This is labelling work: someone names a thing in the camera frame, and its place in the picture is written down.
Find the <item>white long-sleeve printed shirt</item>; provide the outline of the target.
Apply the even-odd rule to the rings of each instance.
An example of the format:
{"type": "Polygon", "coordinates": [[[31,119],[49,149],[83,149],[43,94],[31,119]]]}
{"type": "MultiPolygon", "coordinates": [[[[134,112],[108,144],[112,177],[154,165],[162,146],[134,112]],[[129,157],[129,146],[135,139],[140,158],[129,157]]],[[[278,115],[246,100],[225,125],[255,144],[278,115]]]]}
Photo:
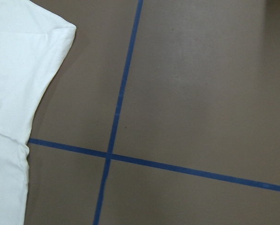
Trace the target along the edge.
{"type": "Polygon", "coordinates": [[[32,121],[75,33],[32,1],[0,0],[0,225],[24,223],[32,121]]]}

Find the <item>brown paper table cover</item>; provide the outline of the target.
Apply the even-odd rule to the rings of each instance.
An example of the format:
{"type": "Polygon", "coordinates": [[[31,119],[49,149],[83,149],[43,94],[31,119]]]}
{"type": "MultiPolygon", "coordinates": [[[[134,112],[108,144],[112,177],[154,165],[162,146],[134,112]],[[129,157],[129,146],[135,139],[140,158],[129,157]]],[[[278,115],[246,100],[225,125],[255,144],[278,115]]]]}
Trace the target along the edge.
{"type": "Polygon", "coordinates": [[[27,225],[280,225],[280,0],[37,4],[77,30],[27,225]]]}

